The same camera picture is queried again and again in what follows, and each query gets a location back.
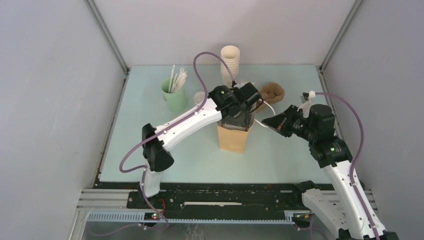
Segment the stack of paper cups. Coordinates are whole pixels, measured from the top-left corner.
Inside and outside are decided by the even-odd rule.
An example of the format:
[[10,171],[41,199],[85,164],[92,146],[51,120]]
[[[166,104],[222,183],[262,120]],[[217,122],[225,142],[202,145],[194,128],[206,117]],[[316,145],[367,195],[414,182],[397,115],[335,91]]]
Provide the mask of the stack of paper cups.
[[[220,51],[221,59],[226,63],[229,67],[230,72],[234,79],[239,74],[239,66],[240,66],[240,50],[238,47],[234,45],[224,46]],[[230,76],[227,68],[221,63],[221,76],[224,85],[227,87],[232,86],[233,79]]]

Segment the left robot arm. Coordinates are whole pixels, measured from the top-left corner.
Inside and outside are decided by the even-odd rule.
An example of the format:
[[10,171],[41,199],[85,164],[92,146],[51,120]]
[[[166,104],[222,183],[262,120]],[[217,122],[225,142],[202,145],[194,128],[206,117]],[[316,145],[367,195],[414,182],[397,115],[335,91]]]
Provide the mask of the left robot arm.
[[215,87],[202,102],[179,117],[158,125],[150,123],[142,127],[142,155],[146,169],[140,181],[138,201],[145,208],[153,208],[158,202],[158,193],[163,172],[175,162],[170,151],[183,139],[201,128],[220,120],[235,118],[244,110],[251,110],[261,100],[257,88],[248,82],[241,87]]

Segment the brown pulp cup carrier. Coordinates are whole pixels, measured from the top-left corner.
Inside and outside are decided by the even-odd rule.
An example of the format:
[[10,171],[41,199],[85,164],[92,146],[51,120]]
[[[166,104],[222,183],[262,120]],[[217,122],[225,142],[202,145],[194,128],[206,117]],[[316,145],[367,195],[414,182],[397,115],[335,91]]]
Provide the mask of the brown pulp cup carrier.
[[269,105],[281,102],[285,97],[285,90],[278,83],[270,82],[265,84],[260,90],[263,100]]

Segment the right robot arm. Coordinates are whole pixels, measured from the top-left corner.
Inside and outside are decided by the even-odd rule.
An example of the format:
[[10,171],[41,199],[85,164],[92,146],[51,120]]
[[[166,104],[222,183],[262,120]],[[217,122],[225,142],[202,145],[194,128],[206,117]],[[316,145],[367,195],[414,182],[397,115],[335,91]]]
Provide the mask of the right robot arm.
[[276,133],[289,138],[296,135],[308,142],[309,151],[324,171],[339,198],[339,211],[324,199],[312,181],[296,185],[291,204],[297,209],[310,209],[337,240],[397,240],[395,232],[387,231],[369,203],[355,171],[350,171],[353,157],[347,144],[335,135],[332,109],[314,104],[308,117],[291,105],[284,112],[262,120]]

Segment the white plastic lids stack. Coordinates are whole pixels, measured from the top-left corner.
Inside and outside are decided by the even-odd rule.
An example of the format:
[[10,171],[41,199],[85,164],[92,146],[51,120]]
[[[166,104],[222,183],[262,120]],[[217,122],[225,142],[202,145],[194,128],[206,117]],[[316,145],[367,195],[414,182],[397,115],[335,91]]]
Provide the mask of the white plastic lids stack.
[[198,91],[194,94],[194,103],[200,107],[204,104],[205,99],[208,98],[208,95],[204,91]]

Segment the brown paper bag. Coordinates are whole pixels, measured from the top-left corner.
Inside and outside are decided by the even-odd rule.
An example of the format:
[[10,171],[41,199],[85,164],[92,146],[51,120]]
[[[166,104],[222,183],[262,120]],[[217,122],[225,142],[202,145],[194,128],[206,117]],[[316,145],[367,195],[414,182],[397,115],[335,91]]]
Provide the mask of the brown paper bag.
[[244,153],[245,147],[247,143],[247,139],[249,136],[249,133],[251,131],[250,127],[247,131],[240,131],[240,130],[229,130],[226,128],[223,128],[220,126],[220,121],[217,122],[217,132],[218,132],[218,141],[219,141],[219,147],[221,150],[234,152],[234,153]]

